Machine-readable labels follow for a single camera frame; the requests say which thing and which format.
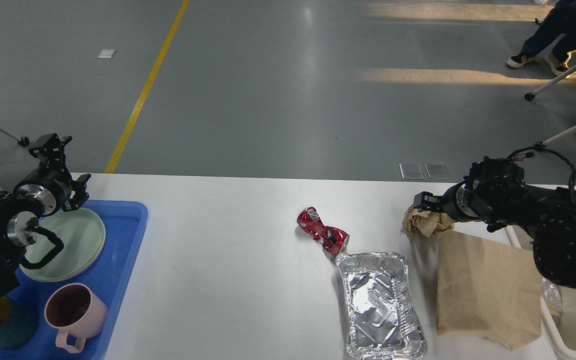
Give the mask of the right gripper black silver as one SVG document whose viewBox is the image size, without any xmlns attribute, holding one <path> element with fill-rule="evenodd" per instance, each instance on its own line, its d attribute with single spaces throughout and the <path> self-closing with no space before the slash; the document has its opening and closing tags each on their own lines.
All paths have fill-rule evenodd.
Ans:
<svg viewBox="0 0 576 360">
<path fill-rule="evenodd" d="M 447 214 L 457 223 L 480 222 L 481 217 L 467 202 L 469 194 L 465 182 L 451 186 L 442 196 L 429 191 L 421 191 L 413 198 L 413 209 L 419 212 Z"/>
</svg>

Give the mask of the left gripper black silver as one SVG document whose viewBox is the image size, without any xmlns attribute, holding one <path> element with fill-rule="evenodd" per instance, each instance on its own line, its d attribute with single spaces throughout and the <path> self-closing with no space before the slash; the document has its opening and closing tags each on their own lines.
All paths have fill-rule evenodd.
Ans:
<svg viewBox="0 0 576 360">
<path fill-rule="evenodd" d="M 66 145 L 72 140 L 72 136 L 48 133 L 29 145 L 28 153 L 39 159 L 40 167 L 23 178 L 14 187 L 13 194 L 41 203 L 42 217 L 54 215 L 60 209 L 77 211 L 90 198 L 87 182 L 92 174 L 73 179 L 66 166 Z"/>
</svg>

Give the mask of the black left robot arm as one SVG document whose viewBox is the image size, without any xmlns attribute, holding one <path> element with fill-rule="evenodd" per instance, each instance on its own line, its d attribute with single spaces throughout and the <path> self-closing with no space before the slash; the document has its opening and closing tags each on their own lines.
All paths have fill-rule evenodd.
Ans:
<svg viewBox="0 0 576 360">
<path fill-rule="evenodd" d="M 0 190 L 0 298 L 19 285 L 16 269 L 41 269 L 64 249 L 63 241 L 39 220 L 59 210 L 80 209 L 89 200 L 90 174 L 73 178 L 66 166 L 71 136 L 45 134 L 29 148 L 38 166 L 13 191 Z"/>
</svg>

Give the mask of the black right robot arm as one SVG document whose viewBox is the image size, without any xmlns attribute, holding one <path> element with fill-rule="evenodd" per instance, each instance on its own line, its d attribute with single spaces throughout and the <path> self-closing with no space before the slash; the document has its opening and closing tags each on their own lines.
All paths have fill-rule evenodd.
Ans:
<svg viewBox="0 0 576 360">
<path fill-rule="evenodd" d="M 519 161 L 535 152 L 552 154 L 569 166 L 566 186 L 548 189 L 525 182 Z M 416 194 L 413 209 L 446 214 L 457 223 L 485 223 L 490 233 L 519 227 L 531 238 L 537 271 L 555 285 L 576 289 L 575 184 L 576 167 L 568 158 L 532 145 L 505 157 L 485 156 L 473 162 L 462 181 L 444 194 Z"/>
</svg>

